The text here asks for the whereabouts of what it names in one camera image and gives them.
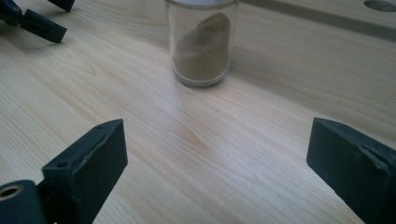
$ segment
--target wood grain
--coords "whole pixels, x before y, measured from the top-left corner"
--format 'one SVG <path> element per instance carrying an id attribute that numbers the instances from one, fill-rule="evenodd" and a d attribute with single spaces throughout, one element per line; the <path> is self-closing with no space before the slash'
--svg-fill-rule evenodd
<path id="1" fill-rule="evenodd" d="M 162 1 L 20 1 L 68 31 L 51 44 L 0 24 L 0 184 L 38 183 L 91 127 L 124 119 L 129 165 L 94 223 L 362 223 L 305 158 L 313 117 L 396 148 L 396 13 L 267 2 L 241 3 L 226 79 L 191 89 Z"/>

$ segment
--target black clamp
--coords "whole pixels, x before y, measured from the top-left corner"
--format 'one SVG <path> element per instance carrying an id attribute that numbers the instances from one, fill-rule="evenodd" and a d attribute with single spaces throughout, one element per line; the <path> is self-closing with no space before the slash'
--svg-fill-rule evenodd
<path id="1" fill-rule="evenodd" d="M 314 119 L 306 161 L 365 223 L 396 223 L 394 149 L 345 124 Z"/>
<path id="2" fill-rule="evenodd" d="M 54 5 L 70 11 L 74 0 L 49 0 Z M 38 35 L 48 41 L 60 43 L 67 29 L 47 18 L 27 9 L 22 15 L 22 10 L 12 0 L 0 0 L 0 20 L 10 26 L 21 25 L 21 28 Z"/>
<path id="3" fill-rule="evenodd" d="M 91 224 L 128 164 L 122 119 L 92 128 L 43 167 L 0 186 L 0 223 Z"/>

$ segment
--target powder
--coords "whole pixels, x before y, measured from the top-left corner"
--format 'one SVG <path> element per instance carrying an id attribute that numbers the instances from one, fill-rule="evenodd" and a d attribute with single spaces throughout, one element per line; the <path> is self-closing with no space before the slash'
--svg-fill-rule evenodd
<path id="1" fill-rule="evenodd" d="M 228 67 L 230 20 L 217 13 L 183 35 L 173 56 L 174 68 L 183 77 L 208 81 L 218 77 Z"/>

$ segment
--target clear glass jar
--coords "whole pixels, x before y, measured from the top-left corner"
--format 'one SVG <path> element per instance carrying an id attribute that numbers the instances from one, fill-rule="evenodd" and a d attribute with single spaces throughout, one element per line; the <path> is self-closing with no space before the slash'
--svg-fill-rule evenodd
<path id="1" fill-rule="evenodd" d="M 172 66 L 183 83 L 205 87 L 230 67 L 239 0 L 165 0 Z"/>

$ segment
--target metal hole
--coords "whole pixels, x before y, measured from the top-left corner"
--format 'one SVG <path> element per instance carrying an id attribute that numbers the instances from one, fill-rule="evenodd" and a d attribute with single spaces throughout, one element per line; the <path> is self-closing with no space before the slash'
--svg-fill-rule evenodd
<path id="1" fill-rule="evenodd" d="M 22 190 L 23 190 L 22 185 L 14 185 L 5 189 L 0 189 L 0 201 L 5 201 L 7 199 L 15 197 L 16 195 L 21 193 Z"/>

